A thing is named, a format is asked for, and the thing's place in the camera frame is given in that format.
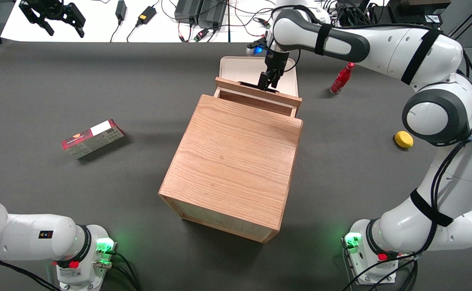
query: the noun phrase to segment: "black strap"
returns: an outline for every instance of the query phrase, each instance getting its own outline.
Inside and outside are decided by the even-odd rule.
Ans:
[[[428,217],[428,219],[437,223],[438,225],[447,227],[453,222],[453,219],[428,205],[425,199],[419,195],[417,189],[414,189],[414,191],[410,193],[410,199],[412,199],[412,203],[414,203],[417,209],[419,209],[419,211],[422,212],[425,217]]]
[[[412,79],[415,76],[415,73],[417,72],[417,70],[419,70],[419,66],[421,66],[421,63],[426,57],[426,54],[428,53],[428,51],[430,51],[430,48],[434,45],[434,42],[439,35],[441,35],[441,31],[435,28],[429,30],[425,35],[423,35],[423,37],[421,38],[423,41],[419,45],[419,48],[417,48],[417,50],[415,51],[415,54],[410,60],[410,63],[408,63],[405,73],[401,78],[401,81],[403,83],[410,85]]]
[[[332,28],[333,26],[331,24],[324,23],[320,26],[319,35],[317,36],[317,42],[315,43],[314,51],[317,55],[324,55],[324,44]]]

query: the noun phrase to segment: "power supply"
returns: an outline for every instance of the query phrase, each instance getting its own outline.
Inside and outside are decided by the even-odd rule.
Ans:
[[[202,28],[214,28],[220,26],[225,16],[226,2],[219,0],[203,0],[200,15],[198,16],[198,24]]]
[[[175,9],[175,19],[179,22],[198,24],[198,16],[203,0],[179,0]]]

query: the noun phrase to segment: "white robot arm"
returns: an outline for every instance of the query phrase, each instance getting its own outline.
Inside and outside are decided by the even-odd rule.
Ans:
[[[0,203],[0,260],[52,260],[64,290],[99,290],[116,243],[99,225],[53,214],[8,214]]]
[[[258,88],[275,88],[292,50],[352,61],[410,85],[415,95],[404,108],[403,123],[438,147],[423,182],[407,190],[404,202],[379,219],[357,221],[345,237],[358,284],[376,284],[387,276],[383,282],[394,283],[395,273],[390,273],[399,253],[472,247],[472,142],[454,150],[458,142],[472,140],[472,84],[456,73],[461,45],[413,25],[334,28],[320,21],[320,11],[307,7],[307,0],[277,0],[266,39],[267,71]],[[450,153],[455,157],[447,162]],[[436,191],[438,211],[432,211],[431,189],[442,164],[447,167]],[[435,234],[425,246],[432,227]],[[389,261],[374,267],[382,260]]]

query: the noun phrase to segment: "cardboard box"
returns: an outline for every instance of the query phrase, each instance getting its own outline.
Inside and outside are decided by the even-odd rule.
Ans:
[[[62,141],[62,149],[75,158],[81,158],[125,136],[113,119]]]

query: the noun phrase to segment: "cable plug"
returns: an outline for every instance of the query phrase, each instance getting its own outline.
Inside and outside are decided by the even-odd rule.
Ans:
[[[254,20],[256,22],[259,22],[261,25],[263,25],[263,27],[265,27],[267,29],[270,29],[270,23],[268,21],[264,20],[263,18],[256,17],[256,18],[254,18]]]
[[[204,28],[202,29],[202,31],[197,33],[197,35],[193,39],[195,39],[195,42],[199,42],[201,39],[203,39],[207,35],[208,32],[209,32],[209,29]]]

